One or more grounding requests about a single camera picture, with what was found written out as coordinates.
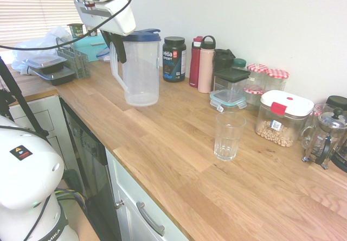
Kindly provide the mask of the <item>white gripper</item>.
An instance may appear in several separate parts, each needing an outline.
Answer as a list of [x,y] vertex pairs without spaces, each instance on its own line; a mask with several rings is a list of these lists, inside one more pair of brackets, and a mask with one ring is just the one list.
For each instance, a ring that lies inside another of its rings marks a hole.
[[[128,0],[96,2],[94,7],[88,10],[82,2],[74,1],[74,4],[83,24],[87,27],[95,28],[121,10],[127,2]],[[127,58],[121,35],[129,35],[135,28],[135,19],[129,5],[112,19],[98,27],[101,30],[105,43],[107,45],[111,42],[113,43],[118,60],[122,64],[126,62]]]

